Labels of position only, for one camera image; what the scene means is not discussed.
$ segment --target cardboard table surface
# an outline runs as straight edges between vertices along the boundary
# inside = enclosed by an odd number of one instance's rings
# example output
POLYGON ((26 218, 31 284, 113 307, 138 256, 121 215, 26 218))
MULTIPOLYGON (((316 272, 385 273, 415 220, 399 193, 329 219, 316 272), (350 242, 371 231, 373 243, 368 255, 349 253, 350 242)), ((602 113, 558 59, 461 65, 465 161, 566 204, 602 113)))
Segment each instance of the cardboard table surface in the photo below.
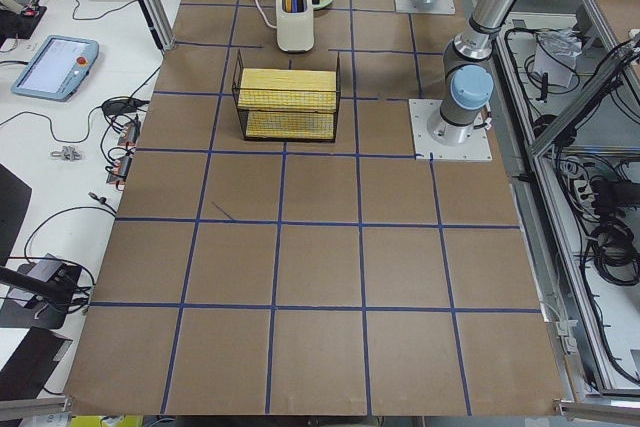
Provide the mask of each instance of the cardboard table surface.
POLYGON ((464 25, 335 0, 313 50, 287 55, 253 0, 183 0, 65 390, 75 412, 552 413, 497 145, 487 164, 413 154, 407 99, 442 95, 464 25), (257 68, 340 55, 335 144, 242 140, 239 49, 257 68))

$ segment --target metal plate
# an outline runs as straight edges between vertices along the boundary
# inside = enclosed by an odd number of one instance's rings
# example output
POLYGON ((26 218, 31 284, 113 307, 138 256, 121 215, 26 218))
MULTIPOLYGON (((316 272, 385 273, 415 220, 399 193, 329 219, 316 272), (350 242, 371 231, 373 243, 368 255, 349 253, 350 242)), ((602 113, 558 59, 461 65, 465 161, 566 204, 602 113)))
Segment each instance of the metal plate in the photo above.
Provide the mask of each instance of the metal plate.
MULTIPOLYGON (((441 103, 442 100, 436 99, 409 100, 416 159, 429 160, 433 156, 435 160, 491 162, 491 149, 487 140, 487 132, 484 129, 474 130, 469 140, 458 147, 442 145, 431 137, 427 131, 427 121, 429 116, 440 108, 441 103)), ((482 122, 482 116, 478 114, 475 123, 481 124, 482 122)))
POLYGON ((413 0, 395 0, 396 12, 407 14, 453 15, 456 7, 453 0, 436 0, 429 4, 415 3, 413 0))

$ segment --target white cable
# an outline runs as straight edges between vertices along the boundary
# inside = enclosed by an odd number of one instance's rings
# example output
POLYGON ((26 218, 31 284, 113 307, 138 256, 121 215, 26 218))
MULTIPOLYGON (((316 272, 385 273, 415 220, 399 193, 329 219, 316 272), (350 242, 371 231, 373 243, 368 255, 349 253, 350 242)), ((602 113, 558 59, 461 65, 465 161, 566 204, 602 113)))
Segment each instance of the white cable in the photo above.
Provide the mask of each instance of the white cable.
POLYGON ((271 22, 269 22, 269 19, 267 19, 267 15, 264 13, 264 10, 262 10, 262 7, 260 6, 260 1, 254 0, 254 2, 256 3, 256 7, 258 8, 258 11, 260 12, 260 14, 262 14, 262 18, 264 19, 264 23, 267 24, 267 27, 270 27, 272 29, 277 29, 277 27, 273 25, 271 22))

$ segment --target desk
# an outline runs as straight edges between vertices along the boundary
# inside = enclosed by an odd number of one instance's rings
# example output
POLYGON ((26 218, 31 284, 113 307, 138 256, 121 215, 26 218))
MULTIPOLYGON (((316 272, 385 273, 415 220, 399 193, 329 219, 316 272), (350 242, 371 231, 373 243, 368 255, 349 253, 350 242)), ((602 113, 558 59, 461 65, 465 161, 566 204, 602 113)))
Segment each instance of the desk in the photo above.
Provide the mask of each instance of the desk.
MULTIPOLYGON (((80 0, 82 5, 78 9, 78 16, 99 15, 128 1, 80 0)), ((180 0, 162 1, 173 22, 180 0)), ((89 110, 109 97, 130 94, 160 65, 162 56, 153 43, 140 8, 135 4, 109 14, 102 20, 82 22, 71 19, 75 5, 73 0, 42 2, 49 9, 32 38, 20 41, 14 51, 0 54, 0 60, 29 60, 50 34, 96 40, 100 44, 100 56, 78 92, 63 103, 11 94, 10 86, 22 66, 3 66, 0 69, 0 121, 17 112, 31 110, 50 116, 54 131, 60 138, 79 139, 86 132, 89 110)), ((3 49, 11 46, 12 42, 7 40, 3 49)), ((154 80, 140 91, 140 98, 149 98, 153 82, 154 80)), ((97 206, 87 196, 90 191, 105 196, 117 208, 121 194, 114 187, 105 184, 105 162, 99 150, 100 137, 106 127, 102 116, 94 114, 89 138, 77 146, 84 156, 78 162, 63 162, 49 157, 51 151, 60 150, 61 144, 51 138, 44 119, 22 116, 0 128, 0 162, 33 189, 29 211, 17 239, 14 255, 22 255, 22 246, 29 234, 49 215, 77 205, 97 206)), ((115 145, 116 139, 115 134, 110 134, 105 145, 115 145)), ((112 224, 112 217, 94 210, 66 214, 42 229, 31 244, 29 254, 41 256, 49 252, 74 260, 97 276, 112 224)), ((15 268, 20 263, 12 261, 9 266, 15 268)), ((87 284, 88 278, 83 275, 81 281, 87 284)), ((0 287, 0 295, 6 295, 6 291, 4 286, 0 287)), ((58 331, 74 339, 74 343, 47 384, 50 390, 59 391, 64 386, 83 324, 82 315, 72 315, 58 331)), ((3 341, 0 343, 0 360, 4 363, 24 331, 3 330, 1 335, 3 341)))
POLYGON ((77 413, 542 415, 562 397, 493 138, 492 163, 414 158, 406 99, 442 95, 464 17, 336 0, 315 22, 286 55, 252 0, 182 0, 65 388, 77 413), (336 143, 244 142, 238 49, 284 69, 339 54, 336 143))

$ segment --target black cable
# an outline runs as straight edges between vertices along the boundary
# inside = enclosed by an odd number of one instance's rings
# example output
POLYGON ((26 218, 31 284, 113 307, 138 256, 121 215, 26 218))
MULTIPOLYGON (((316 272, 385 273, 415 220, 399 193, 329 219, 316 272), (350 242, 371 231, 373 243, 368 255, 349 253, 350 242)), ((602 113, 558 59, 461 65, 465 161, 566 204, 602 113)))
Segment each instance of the black cable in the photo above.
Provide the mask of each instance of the black cable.
MULTIPOLYGON (((41 0, 34 0, 34 4, 37 6, 40 4, 41 0)), ((130 6, 131 4, 137 2, 137 0, 132 0, 130 2, 127 2, 124 5, 121 5, 120 7, 117 7, 115 9, 111 9, 111 10, 107 10, 106 12, 103 12, 102 14, 98 15, 97 17, 76 17, 76 13, 78 12, 78 9, 80 8, 80 1, 79 0, 74 0, 76 3, 76 6, 73 8, 73 12, 71 12, 71 18, 73 20, 100 20, 104 17, 106 17, 107 15, 113 13, 113 12, 118 12, 119 10, 124 9, 125 7, 130 6)))
POLYGON ((624 370, 624 368, 619 364, 615 355, 611 350, 611 346, 609 345, 609 339, 607 338, 607 333, 605 332, 604 327, 604 317, 602 315, 602 310, 600 310, 600 306, 595 300, 595 295, 591 290, 591 286, 589 285, 589 280, 587 279, 587 266, 586 266, 586 258, 584 256, 580 259, 580 276, 582 277, 582 283, 584 284, 585 290, 587 292, 587 297, 589 299, 589 305, 591 306, 591 310, 593 311, 593 315, 596 319, 596 324, 598 327, 598 334, 600 336, 600 340, 602 342, 602 346, 604 347, 605 354, 609 363, 614 368, 616 372, 618 372, 622 377, 624 377, 629 382, 640 385, 640 378, 634 377, 629 372, 624 370))
POLYGON ((516 57, 513 53, 513 50, 511 49, 511 45, 509 44, 509 38, 511 36, 511 34, 515 33, 515 32, 520 32, 520 31, 525 31, 528 32, 529 29, 520 29, 518 27, 514 27, 513 29, 509 29, 504 33, 504 44, 507 48, 507 54, 509 55, 509 60, 511 61, 511 67, 513 68, 513 72, 516 76, 516 81, 518 82, 518 87, 520 87, 520 92, 522 94, 522 97, 525 100, 525 103, 527 104, 527 116, 529 118, 529 123, 531 125, 534 124, 534 119, 533 119, 533 115, 532 115, 532 111, 535 112, 538 117, 542 117, 542 113, 537 109, 537 107, 535 105, 533 105, 533 102, 531 102, 531 99, 529 98, 529 94, 527 94, 527 89, 524 86, 524 83, 522 82, 522 79, 520 78, 520 75, 518 74, 518 62, 516 60, 516 57))
POLYGON ((147 82, 149 82, 154 75, 156 75, 159 71, 160 71, 160 67, 161 65, 158 66, 158 68, 156 70, 154 70, 153 72, 151 72, 151 74, 149 75, 149 77, 147 77, 146 79, 144 79, 142 81, 142 83, 138 86, 138 88, 136 90, 134 90, 131 95, 129 96, 129 99, 132 99, 133 97, 136 96, 136 94, 140 91, 140 89, 142 89, 142 87, 144 87, 145 85, 147 85, 147 82))
POLYGON ((111 207, 107 203, 107 198, 106 197, 98 197, 98 195, 93 193, 93 192, 89 192, 89 197, 91 197, 93 200, 98 202, 100 205, 105 206, 107 209, 109 209, 111 212, 113 212, 114 215, 117 213, 116 209, 114 209, 113 207, 111 207))
MULTIPOLYGON (((74 207, 74 209, 80 209, 80 208, 85 208, 85 209, 98 209, 99 207, 74 207)), ((27 244, 29 243, 29 241, 31 240, 31 237, 33 236, 33 234, 31 234, 31 236, 29 236, 29 239, 27 240, 27 242, 25 243, 24 246, 24 250, 23 253, 24 255, 12 255, 10 257, 5 257, 5 259, 9 259, 9 260, 26 260, 27 262, 33 262, 34 260, 57 260, 58 262, 62 262, 63 264, 69 264, 75 267, 80 268, 80 270, 82 270, 83 272, 85 272, 89 278, 91 279, 91 285, 95 286, 96 285, 96 279, 93 276, 93 274, 91 273, 91 271, 89 269, 87 269, 84 265, 79 264, 78 262, 74 261, 74 260, 69 260, 69 259, 60 259, 58 257, 34 257, 32 256, 28 256, 27 255, 27 244)))
MULTIPOLYGON (((556 176, 561 175, 559 172, 559 162, 560 162, 560 156, 562 154, 562 148, 558 148, 557 152, 556 152, 556 157, 554 160, 554 171, 556 172, 556 176)), ((560 184, 561 190, 563 191, 563 194, 566 195, 565 189, 566 186, 564 185, 564 182, 558 178, 558 182, 560 184)), ((582 224, 582 219, 581 217, 579 217, 578 215, 576 215, 573 206, 571 205, 570 200, 567 200, 569 207, 573 213, 573 218, 574 221, 578 227, 578 230, 581 230, 583 232, 585 232, 585 236, 588 237, 589 234, 586 233, 585 229, 584 229, 584 225, 582 224)), ((587 274, 586 274, 586 269, 587 269, 587 260, 589 258, 589 246, 587 245, 587 247, 585 248, 584 242, 583 242, 583 236, 579 235, 579 241, 580 241, 580 256, 579 256, 579 262, 578 262, 578 267, 580 270, 580 276, 582 278, 582 283, 584 285, 584 288, 586 290, 587 293, 587 298, 589 300, 589 305, 591 307, 591 310, 593 312, 594 318, 596 320, 596 324, 597 324, 597 328, 598 328, 598 335, 600 337, 600 340, 602 342, 602 345, 604 347, 605 350, 605 354, 607 356, 607 359, 609 360, 611 366, 614 368, 614 370, 616 372, 618 372, 622 377, 624 377, 625 379, 627 379, 629 382, 632 382, 636 385, 640 385, 640 379, 637 377, 634 377, 633 375, 629 374, 627 371, 624 370, 624 368, 619 364, 618 360, 616 359, 616 357, 613 355, 613 352, 611 350, 611 346, 609 345, 609 340, 607 338, 607 334, 605 331, 605 326, 604 326, 604 320, 603 320, 603 314, 602 314, 602 310, 600 309, 600 306, 598 305, 598 303, 595 300, 595 295, 593 294, 592 290, 591 290, 591 286, 589 285, 589 281, 587 279, 587 274)))
MULTIPOLYGON (((534 85, 535 87, 537 87, 538 89, 542 89, 542 82, 540 82, 539 79, 536 78, 536 73, 533 71, 529 70, 529 67, 531 67, 534 63, 535 63, 535 54, 530 55, 529 57, 527 57, 527 59, 524 61, 524 73, 527 76, 527 79, 529 80, 529 82, 531 82, 532 85, 534 85)), ((549 84, 549 86, 551 87, 562 87, 565 90, 563 91, 553 91, 553 90, 549 90, 549 93, 552 95, 565 95, 565 94, 570 94, 571 92, 574 92, 578 89, 578 87, 580 87, 581 84, 581 80, 580 80, 580 75, 576 73, 576 76, 574 77, 575 79, 578 79, 578 82, 576 82, 576 85, 574 85, 573 87, 569 88, 569 87, 564 87, 564 85, 559 85, 559 84, 549 84)))
MULTIPOLYGON (((27 249, 29 247, 29 244, 31 243, 31 241, 35 237, 35 235, 38 233, 38 231, 42 227, 44 227, 51 220, 53 220, 54 218, 56 218, 56 217, 58 217, 58 216, 60 216, 62 214, 66 214, 67 212, 73 212, 73 211, 76 211, 76 210, 84 210, 84 209, 86 209, 86 210, 99 210, 101 212, 106 212, 107 214, 109 214, 112 217, 115 217, 115 214, 113 212, 111 212, 110 210, 103 209, 103 208, 100 208, 100 207, 94 207, 92 205, 80 205, 80 206, 77 206, 77 207, 69 207, 67 209, 60 210, 60 211, 56 212, 55 214, 50 215, 49 217, 47 217, 42 222, 40 222, 40 224, 35 228, 35 230, 33 232, 31 232, 29 237, 27 237, 27 241, 24 243, 24 248, 23 248, 23 253, 24 253, 25 260, 37 259, 38 258, 38 257, 29 257, 29 254, 27 253, 27 249)), ((85 271, 89 275, 89 277, 91 278, 91 284, 92 285, 96 285, 95 278, 93 277, 93 274, 91 274, 91 272, 86 267, 84 267, 81 264, 78 264, 77 262, 69 261, 69 263, 73 263, 73 264, 79 266, 83 271, 85 271)))
POLYGON ((82 142, 87 140, 89 138, 89 135, 91 134, 91 114, 93 114, 98 109, 100 109, 100 107, 94 107, 87 114, 87 133, 80 140, 59 139, 56 136, 55 132, 53 131, 53 120, 51 119, 51 117, 49 117, 47 115, 44 115, 44 114, 40 114, 38 112, 31 112, 30 110, 25 110, 25 111, 22 111, 22 112, 18 112, 17 114, 9 117, 7 120, 3 120, 2 122, 0 122, 0 127, 4 126, 5 124, 8 124, 12 120, 14 120, 14 119, 16 119, 16 118, 18 118, 18 117, 20 117, 22 115, 35 115, 36 117, 42 117, 43 119, 47 119, 47 121, 49 122, 49 132, 51 132, 51 137, 53 137, 53 140, 55 140, 56 142, 60 142, 62 144, 81 144, 82 142))
POLYGON ((58 397, 66 396, 66 394, 63 394, 62 392, 52 392, 51 390, 47 389, 44 385, 42 386, 42 390, 44 390, 49 395, 56 395, 58 397))

